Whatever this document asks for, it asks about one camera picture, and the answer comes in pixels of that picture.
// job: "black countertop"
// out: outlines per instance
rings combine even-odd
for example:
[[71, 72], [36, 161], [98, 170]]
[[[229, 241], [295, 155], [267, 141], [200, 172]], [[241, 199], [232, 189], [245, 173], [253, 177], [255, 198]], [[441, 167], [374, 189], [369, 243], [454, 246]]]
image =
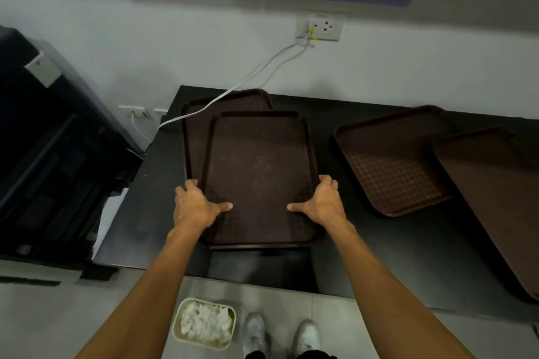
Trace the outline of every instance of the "black countertop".
[[[193, 99], [222, 90], [182, 86], [167, 114], [179, 116]], [[330, 138], [338, 125], [395, 112], [400, 107], [272, 95], [278, 110], [308, 120], [320, 173], [339, 181], [348, 219], [378, 258], [429, 308], [539, 322], [539, 305], [522, 290], [467, 204], [449, 201], [388, 218], [375, 212]], [[539, 120], [449, 112], [463, 131], [506, 126], [539, 160]], [[131, 184], [94, 260], [147, 268], [172, 228], [174, 188], [185, 180], [181, 122], [161, 129]], [[329, 237], [311, 250], [210, 252], [197, 246], [188, 275], [353, 297], [344, 264]]]

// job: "wall socket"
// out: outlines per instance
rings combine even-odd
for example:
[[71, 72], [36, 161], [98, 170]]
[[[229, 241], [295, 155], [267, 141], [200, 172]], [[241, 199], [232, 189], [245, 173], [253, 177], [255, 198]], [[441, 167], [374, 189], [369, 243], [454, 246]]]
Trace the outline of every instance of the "wall socket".
[[148, 111], [144, 107], [138, 107], [133, 105], [118, 105], [118, 108], [127, 116], [131, 118], [131, 115], [134, 114], [135, 118], [151, 118]]
[[313, 23], [313, 37], [318, 40], [339, 41], [344, 26], [344, 16], [329, 13], [300, 13], [296, 18], [296, 38], [305, 37], [309, 23]]

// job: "feet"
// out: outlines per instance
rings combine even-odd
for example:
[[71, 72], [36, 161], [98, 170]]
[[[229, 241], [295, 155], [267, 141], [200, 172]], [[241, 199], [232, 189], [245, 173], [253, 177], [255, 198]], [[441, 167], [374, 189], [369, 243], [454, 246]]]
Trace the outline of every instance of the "feet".
[[308, 350], [320, 350], [320, 335], [314, 322], [306, 319], [300, 326], [295, 357], [300, 356]]
[[243, 336], [243, 356], [260, 350], [266, 354], [266, 327], [260, 314], [249, 314]]

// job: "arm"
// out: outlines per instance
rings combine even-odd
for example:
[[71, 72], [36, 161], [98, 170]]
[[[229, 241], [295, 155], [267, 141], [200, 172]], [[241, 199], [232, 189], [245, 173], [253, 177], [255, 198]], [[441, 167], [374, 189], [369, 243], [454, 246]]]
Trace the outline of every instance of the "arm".
[[326, 228], [346, 265], [357, 305], [380, 359], [472, 359], [473, 355], [369, 250], [346, 220], [338, 183], [320, 175], [311, 200], [292, 203]]
[[202, 231], [232, 209], [206, 200], [196, 180], [176, 188], [174, 228], [163, 250], [76, 359], [158, 359], [165, 348], [179, 286]]

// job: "person's right hand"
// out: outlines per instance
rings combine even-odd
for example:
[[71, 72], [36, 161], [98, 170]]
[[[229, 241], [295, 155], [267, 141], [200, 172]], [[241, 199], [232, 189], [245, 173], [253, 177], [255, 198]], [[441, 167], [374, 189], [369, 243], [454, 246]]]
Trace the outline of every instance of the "person's right hand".
[[319, 175], [319, 178], [320, 184], [311, 200], [305, 203], [290, 203], [286, 208], [289, 211], [305, 213], [312, 221], [329, 231], [334, 225], [346, 223], [346, 215], [337, 191], [337, 180], [332, 180], [329, 175]]

